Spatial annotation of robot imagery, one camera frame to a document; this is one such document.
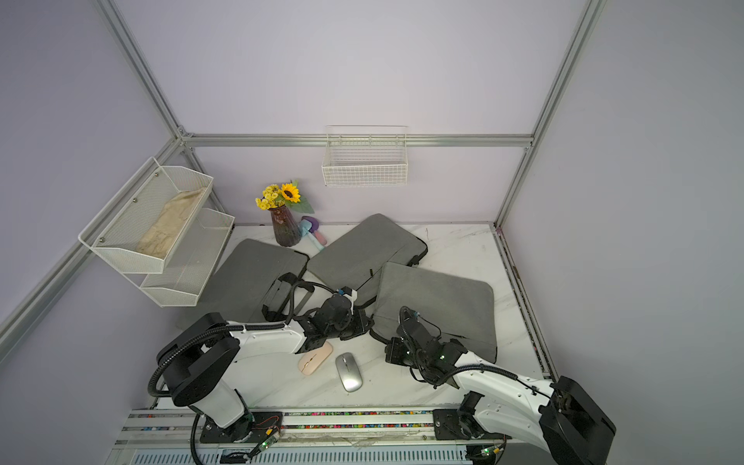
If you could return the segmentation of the silver computer mouse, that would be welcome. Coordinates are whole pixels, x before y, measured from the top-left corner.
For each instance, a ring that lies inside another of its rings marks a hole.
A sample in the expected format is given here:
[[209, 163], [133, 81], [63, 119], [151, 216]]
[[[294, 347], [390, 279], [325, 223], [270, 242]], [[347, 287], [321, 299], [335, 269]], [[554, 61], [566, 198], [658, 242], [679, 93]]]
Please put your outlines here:
[[353, 354], [344, 353], [338, 356], [335, 366], [342, 387], [347, 393], [354, 393], [363, 386], [362, 372]]

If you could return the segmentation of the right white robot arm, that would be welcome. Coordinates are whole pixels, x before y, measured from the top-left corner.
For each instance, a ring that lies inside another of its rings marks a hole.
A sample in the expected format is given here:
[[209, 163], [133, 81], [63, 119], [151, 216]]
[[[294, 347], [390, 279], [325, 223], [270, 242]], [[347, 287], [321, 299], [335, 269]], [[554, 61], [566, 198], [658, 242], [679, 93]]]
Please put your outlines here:
[[387, 360], [409, 367], [433, 389], [460, 389], [463, 400], [455, 417], [462, 435], [503, 434], [547, 451], [558, 464], [606, 463], [616, 427], [579, 382], [513, 373], [456, 339], [431, 334], [429, 325], [419, 312], [401, 307]]

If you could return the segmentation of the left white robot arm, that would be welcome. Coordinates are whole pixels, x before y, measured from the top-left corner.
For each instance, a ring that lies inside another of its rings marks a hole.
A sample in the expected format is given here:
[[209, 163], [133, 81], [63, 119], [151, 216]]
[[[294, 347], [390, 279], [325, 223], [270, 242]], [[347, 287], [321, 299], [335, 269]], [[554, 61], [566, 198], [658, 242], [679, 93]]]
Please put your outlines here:
[[218, 312], [197, 319], [157, 355], [148, 394], [187, 407], [223, 430], [251, 422], [243, 397], [225, 380], [234, 364], [272, 354], [310, 353], [331, 339], [350, 340], [374, 326], [365, 309], [356, 306], [355, 290], [322, 288], [329, 298], [320, 307], [298, 313], [290, 291], [289, 312], [266, 323], [230, 322]]

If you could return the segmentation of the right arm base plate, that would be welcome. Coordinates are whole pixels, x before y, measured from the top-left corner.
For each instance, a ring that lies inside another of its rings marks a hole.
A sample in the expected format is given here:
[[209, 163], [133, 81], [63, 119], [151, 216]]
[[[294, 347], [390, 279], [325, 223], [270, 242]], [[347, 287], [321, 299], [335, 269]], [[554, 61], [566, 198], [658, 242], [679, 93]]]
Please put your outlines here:
[[503, 441], [510, 436], [486, 432], [475, 422], [463, 424], [456, 409], [435, 409], [432, 412], [434, 436], [437, 441]]

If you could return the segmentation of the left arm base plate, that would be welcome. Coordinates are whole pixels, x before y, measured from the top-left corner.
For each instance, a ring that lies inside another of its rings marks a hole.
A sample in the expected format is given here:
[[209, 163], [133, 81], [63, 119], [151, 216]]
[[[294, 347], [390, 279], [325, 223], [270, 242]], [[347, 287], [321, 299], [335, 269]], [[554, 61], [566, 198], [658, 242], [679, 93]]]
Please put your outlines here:
[[284, 415], [281, 412], [249, 412], [231, 426], [222, 428], [207, 417], [201, 430], [201, 444], [259, 444], [278, 434]]

